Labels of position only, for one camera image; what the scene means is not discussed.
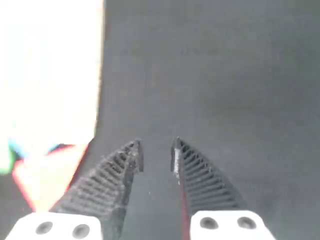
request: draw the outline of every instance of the blurry white object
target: blurry white object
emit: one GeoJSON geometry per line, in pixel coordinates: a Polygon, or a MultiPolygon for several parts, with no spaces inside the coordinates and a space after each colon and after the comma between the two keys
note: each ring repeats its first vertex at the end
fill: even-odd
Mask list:
{"type": "Polygon", "coordinates": [[[103,0],[0,1],[0,95],[17,144],[94,137],[104,10],[103,0]]]}
{"type": "Polygon", "coordinates": [[[20,218],[5,240],[102,240],[93,216],[40,212],[20,218]]]}
{"type": "Polygon", "coordinates": [[[198,211],[190,221],[191,240],[275,240],[252,211],[198,211]]]}

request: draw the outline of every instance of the ribbed gripper pad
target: ribbed gripper pad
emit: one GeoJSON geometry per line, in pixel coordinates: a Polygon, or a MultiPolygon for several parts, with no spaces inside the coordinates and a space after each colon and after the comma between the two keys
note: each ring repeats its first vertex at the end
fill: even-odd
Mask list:
{"type": "Polygon", "coordinates": [[[143,171],[143,161],[140,141],[127,143],[81,176],[51,212],[97,217],[104,240],[119,239],[134,174],[143,171]]]}
{"type": "Polygon", "coordinates": [[[247,209],[223,173],[194,147],[177,138],[171,154],[171,171],[179,178],[189,217],[197,211],[247,209]]]}

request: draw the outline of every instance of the white object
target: white object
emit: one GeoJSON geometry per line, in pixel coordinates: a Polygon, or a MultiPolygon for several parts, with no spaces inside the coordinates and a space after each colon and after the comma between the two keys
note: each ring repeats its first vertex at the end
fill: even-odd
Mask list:
{"type": "Polygon", "coordinates": [[[94,137],[104,12],[104,0],[0,1],[0,111],[31,155],[94,137]]]}
{"type": "Polygon", "coordinates": [[[20,218],[5,240],[102,240],[93,216],[40,212],[20,218]]]}
{"type": "Polygon", "coordinates": [[[198,211],[190,221],[191,240],[275,240],[252,211],[198,211]]]}

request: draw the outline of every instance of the mounting hole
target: mounting hole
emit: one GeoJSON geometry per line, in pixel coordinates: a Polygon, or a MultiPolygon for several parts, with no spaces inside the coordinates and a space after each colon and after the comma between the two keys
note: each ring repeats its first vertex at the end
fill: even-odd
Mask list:
{"type": "Polygon", "coordinates": [[[88,236],[90,227],[87,224],[80,224],[73,229],[72,236],[75,239],[84,239],[88,236]]]}
{"type": "Polygon", "coordinates": [[[200,221],[200,226],[204,229],[217,229],[219,227],[216,220],[211,217],[204,217],[200,221]]]}
{"type": "Polygon", "coordinates": [[[255,229],[257,227],[255,221],[246,216],[240,217],[238,219],[238,225],[243,229],[255,229]]]}
{"type": "Polygon", "coordinates": [[[35,230],[35,233],[38,235],[47,234],[53,226],[51,221],[45,221],[41,223],[35,230]]]}

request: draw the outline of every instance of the gray table surface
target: gray table surface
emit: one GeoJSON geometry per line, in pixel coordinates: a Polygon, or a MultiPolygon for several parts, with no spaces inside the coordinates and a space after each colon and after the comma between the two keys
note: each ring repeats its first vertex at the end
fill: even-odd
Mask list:
{"type": "MultiPolygon", "coordinates": [[[[279,240],[320,239],[320,2],[108,0],[87,171],[142,138],[122,238],[181,239],[170,146],[207,155],[279,240]]],[[[30,211],[0,177],[0,236],[30,211]]]]}

